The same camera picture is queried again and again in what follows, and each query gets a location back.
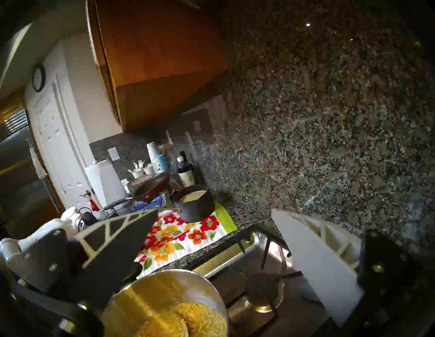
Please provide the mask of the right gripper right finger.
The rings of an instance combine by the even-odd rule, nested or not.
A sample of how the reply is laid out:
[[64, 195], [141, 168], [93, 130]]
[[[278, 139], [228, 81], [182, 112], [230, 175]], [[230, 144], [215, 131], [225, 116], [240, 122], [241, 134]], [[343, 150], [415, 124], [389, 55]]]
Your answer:
[[296, 266], [337, 326], [351, 316], [363, 290], [357, 284], [362, 240], [320, 216], [271, 209]]

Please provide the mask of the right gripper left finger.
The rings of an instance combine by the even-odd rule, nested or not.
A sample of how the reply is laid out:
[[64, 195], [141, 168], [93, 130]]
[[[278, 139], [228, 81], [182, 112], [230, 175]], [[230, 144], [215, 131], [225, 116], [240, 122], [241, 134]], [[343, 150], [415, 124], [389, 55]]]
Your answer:
[[142, 210], [99, 221], [77, 233], [72, 242], [83, 253], [70, 285], [71, 300], [102, 311], [128, 276], [157, 218], [157, 209]]

